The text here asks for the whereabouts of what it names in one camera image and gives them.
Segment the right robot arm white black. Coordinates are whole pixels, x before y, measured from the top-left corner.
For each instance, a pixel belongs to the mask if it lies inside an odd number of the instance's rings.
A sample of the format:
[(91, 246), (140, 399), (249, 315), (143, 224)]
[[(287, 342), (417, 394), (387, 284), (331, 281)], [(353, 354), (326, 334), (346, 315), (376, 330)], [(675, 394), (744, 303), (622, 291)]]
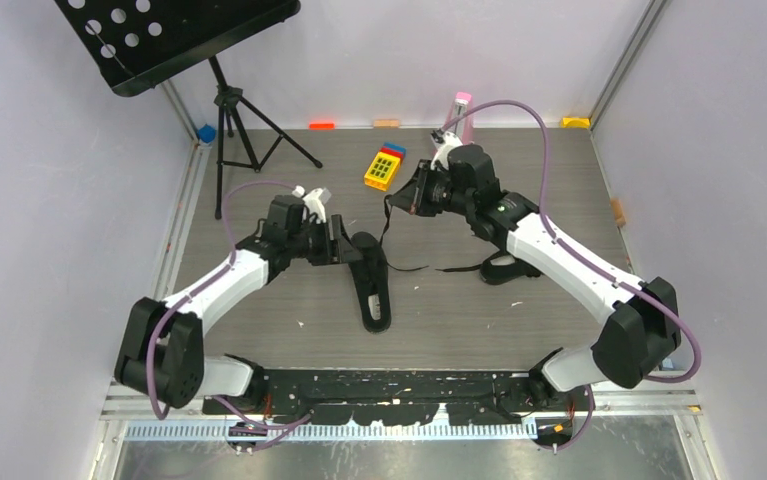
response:
[(681, 345), (671, 283), (644, 281), (564, 235), (534, 202), (502, 188), (478, 145), (454, 148), (445, 162), (421, 161), (389, 204), (421, 217), (463, 216), (478, 238), (553, 280), (599, 323), (591, 345), (560, 349), (531, 370), (530, 397), (543, 410), (587, 384), (632, 389)]

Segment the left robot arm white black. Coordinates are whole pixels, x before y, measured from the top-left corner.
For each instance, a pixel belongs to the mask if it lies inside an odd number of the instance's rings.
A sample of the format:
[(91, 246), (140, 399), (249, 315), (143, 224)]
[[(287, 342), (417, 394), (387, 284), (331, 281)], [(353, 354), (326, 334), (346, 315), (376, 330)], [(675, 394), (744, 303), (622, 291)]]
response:
[(295, 259), (313, 266), (359, 259), (341, 217), (326, 214), (330, 196), (325, 188), (276, 196), (257, 231), (233, 243), (210, 273), (164, 299), (138, 300), (129, 313), (115, 380), (146, 395), (160, 419), (197, 397), (227, 397), (239, 412), (257, 412), (266, 398), (262, 367), (235, 355), (206, 356), (205, 335)]

